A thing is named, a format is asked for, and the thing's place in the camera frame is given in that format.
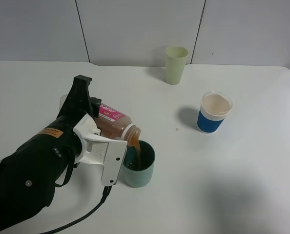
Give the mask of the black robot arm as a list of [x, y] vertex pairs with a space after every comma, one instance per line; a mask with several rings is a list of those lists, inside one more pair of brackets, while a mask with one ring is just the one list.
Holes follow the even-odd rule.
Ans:
[[91, 78], [76, 76], [57, 118], [0, 160], [0, 231], [48, 207], [64, 175], [69, 182], [82, 151], [74, 127], [85, 116], [98, 115], [101, 100], [91, 98]]

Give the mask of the black gripper orange label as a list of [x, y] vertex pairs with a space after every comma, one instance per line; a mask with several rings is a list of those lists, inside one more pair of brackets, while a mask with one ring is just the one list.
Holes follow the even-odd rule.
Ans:
[[51, 204], [56, 180], [81, 152], [74, 126], [86, 114], [99, 117], [102, 100], [89, 96], [91, 81], [74, 77], [57, 119], [0, 162], [0, 204], [6, 209], [39, 212]]

